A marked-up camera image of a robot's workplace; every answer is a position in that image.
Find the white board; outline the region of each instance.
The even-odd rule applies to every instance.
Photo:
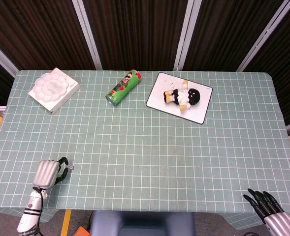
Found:
[[[199,124],[203,124],[213,91],[211,87],[188,80],[189,89],[194,88],[199,91],[200,101],[183,112],[180,111],[180,106],[174,102],[164,102],[164,91],[180,89],[182,87],[183,81],[184,79],[182,78],[168,75],[162,72],[159,73],[147,100],[146,106],[162,112],[166,112],[168,114],[172,114],[177,117],[188,119]]]

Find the green checkered tablecloth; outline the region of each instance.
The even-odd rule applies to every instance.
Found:
[[[0,128],[0,211],[21,214],[38,162],[75,169],[54,186],[55,209],[199,211],[237,229],[260,224],[242,198],[267,190],[290,213],[290,145],[264,73],[166,72],[213,88],[203,125],[147,108],[158,72],[114,107],[105,95],[127,71],[65,71],[81,88],[54,115],[27,95],[47,71],[19,71]]]

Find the robotic arm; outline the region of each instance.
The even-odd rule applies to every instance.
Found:
[[[265,191],[261,193],[253,191],[251,188],[248,191],[256,201],[245,194],[243,197],[254,208],[271,236],[290,236],[290,215],[284,212],[276,199]]]
[[[66,167],[62,175],[57,177],[63,163],[66,164]],[[62,157],[59,161],[40,161],[33,180],[33,191],[30,194],[28,204],[18,225],[17,230],[19,236],[42,235],[39,228],[39,222],[43,210],[43,200],[48,197],[46,191],[51,189],[58,182],[64,180],[68,173],[68,169],[73,170],[74,166],[68,165],[66,157]]]

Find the green can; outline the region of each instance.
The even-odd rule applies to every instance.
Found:
[[[131,70],[106,96],[105,98],[114,106],[120,103],[128,92],[141,80],[141,75],[136,70]]]

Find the orange object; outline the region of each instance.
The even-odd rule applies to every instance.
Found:
[[[86,231],[82,226],[80,226],[77,229],[76,233],[74,234],[74,236],[89,236],[89,235],[90,235],[89,232]]]

